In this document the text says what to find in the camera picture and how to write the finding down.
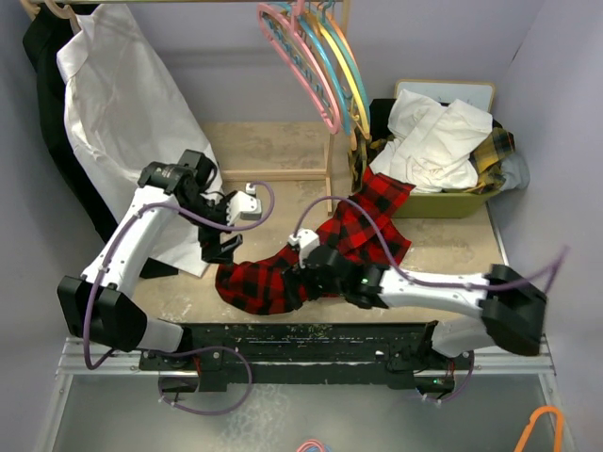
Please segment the red black plaid shirt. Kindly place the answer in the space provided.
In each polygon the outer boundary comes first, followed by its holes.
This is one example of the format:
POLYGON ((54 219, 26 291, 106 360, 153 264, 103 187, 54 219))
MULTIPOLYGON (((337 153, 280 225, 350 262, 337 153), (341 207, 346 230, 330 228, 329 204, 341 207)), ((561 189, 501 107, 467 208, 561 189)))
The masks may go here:
POLYGON ((319 246, 300 263, 295 247, 285 246, 258 262, 220 265, 215 287, 226 303, 252 315, 278 315, 308 300, 342 296, 369 309, 383 307, 377 278, 400 264, 411 246, 392 222, 415 187, 368 170, 361 190, 350 196, 361 213, 339 202, 331 219, 316 229, 319 246))

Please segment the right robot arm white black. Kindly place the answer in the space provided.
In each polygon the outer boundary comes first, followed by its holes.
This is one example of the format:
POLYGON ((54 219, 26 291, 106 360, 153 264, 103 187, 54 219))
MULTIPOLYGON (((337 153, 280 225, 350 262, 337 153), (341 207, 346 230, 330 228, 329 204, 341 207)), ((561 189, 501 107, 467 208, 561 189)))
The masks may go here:
POLYGON ((429 368, 491 346, 519 356, 540 353, 547 296, 508 266, 493 265, 485 274, 402 273, 393 266, 354 263, 319 245, 301 249, 293 280, 311 300, 336 295, 361 309, 454 313, 419 345, 420 361, 429 368))

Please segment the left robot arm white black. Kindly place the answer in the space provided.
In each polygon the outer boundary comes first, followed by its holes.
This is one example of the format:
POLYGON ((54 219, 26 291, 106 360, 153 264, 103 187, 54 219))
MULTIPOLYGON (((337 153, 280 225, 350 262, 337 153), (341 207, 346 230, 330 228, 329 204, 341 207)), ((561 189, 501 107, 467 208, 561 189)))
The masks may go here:
POLYGON ((227 195, 205 197, 218 175, 203 153, 186 150, 175 164, 153 162, 139 177, 121 223, 78 277, 64 277, 57 296, 70 334, 120 351, 160 350, 173 369, 190 365, 194 347, 184 327, 145 314, 131 299, 150 254, 182 209, 227 224, 227 195))

